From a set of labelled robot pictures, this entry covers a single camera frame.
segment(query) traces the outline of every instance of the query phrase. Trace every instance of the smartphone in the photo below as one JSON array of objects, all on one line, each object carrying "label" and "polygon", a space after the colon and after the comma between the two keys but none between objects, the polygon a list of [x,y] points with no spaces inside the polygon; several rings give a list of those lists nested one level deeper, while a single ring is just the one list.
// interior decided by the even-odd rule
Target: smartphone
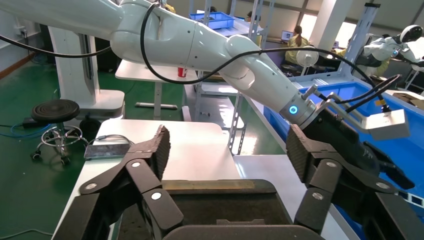
[{"label": "smartphone", "polygon": [[129,143],[123,144],[105,144],[105,145],[89,145],[85,149],[85,160],[100,160],[100,159],[119,159],[130,149]]}]

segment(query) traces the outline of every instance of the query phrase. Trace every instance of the red cup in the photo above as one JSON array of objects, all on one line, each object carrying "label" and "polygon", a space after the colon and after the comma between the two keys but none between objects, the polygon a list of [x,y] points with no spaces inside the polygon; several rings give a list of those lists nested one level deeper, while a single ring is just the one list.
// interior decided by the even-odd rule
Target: red cup
[{"label": "red cup", "polygon": [[187,76],[187,69],[179,67],[178,68],[178,77],[185,78]]}]

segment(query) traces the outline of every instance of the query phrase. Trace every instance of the monitor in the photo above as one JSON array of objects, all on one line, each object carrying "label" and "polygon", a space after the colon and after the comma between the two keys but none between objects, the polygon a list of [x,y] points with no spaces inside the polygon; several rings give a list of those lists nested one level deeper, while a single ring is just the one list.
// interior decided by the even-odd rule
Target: monitor
[{"label": "monitor", "polygon": [[282,31],[281,33],[281,41],[287,42],[291,37],[295,35],[292,31]]}]

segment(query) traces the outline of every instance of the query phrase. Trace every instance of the blue bin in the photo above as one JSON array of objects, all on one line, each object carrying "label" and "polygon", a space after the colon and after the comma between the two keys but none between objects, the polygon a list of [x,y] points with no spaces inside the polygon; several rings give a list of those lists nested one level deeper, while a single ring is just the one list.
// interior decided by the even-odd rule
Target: blue bin
[{"label": "blue bin", "polygon": [[[306,90],[307,88],[300,89],[302,93]],[[351,99],[364,94],[369,88],[359,82],[351,81],[319,86],[318,90],[324,96],[334,92],[342,99]],[[369,141],[389,155],[396,165],[415,183],[415,187],[407,190],[407,192],[424,197],[424,111],[386,93],[383,96],[392,110],[404,109],[406,112],[410,137],[375,141],[371,135],[359,132],[360,140]],[[322,101],[317,96],[311,96],[310,99],[316,104]],[[365,116],[381,113],[381,107],[375,105],[376,100],[377,98],[362,105],[358,108],[358,111]],[[289,123],[267,107],[264,108],[263,113],[280,137],[286,141]],[[380,177],[395,184],[385,174],[381,174]]]},{"label": "blue bin", "polygon": [[[190,19],[203,23],[204,13],[190,14]],[[211,12],[209,15],[213,20],[209,20],[208,27],[211,29],[232,28],[234,26],[234,18],[223,12]]]}]

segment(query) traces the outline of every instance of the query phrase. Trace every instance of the chair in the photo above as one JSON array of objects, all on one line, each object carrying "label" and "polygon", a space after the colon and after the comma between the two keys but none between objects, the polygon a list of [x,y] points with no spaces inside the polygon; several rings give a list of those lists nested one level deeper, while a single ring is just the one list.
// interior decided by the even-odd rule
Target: chair
[{"label": "chair", "polygon": [[64,126],[64,122],[70,121],[78,116],[80,106],[74,101],[67,99],[55,99],[38,104],[32,109],[31,117],[34,121],[43,124],[56,124],[45,131],[41,136],[41,142],[38,144],[35,152],[31,153],[33,160],[41,157],[41,146],[47,145],[54,148],[60,148],[61,162],[63,166],[70,163],[66,156],[65,147],[78,141],[88,141],[83,137],[83,132],[76,126]]}]

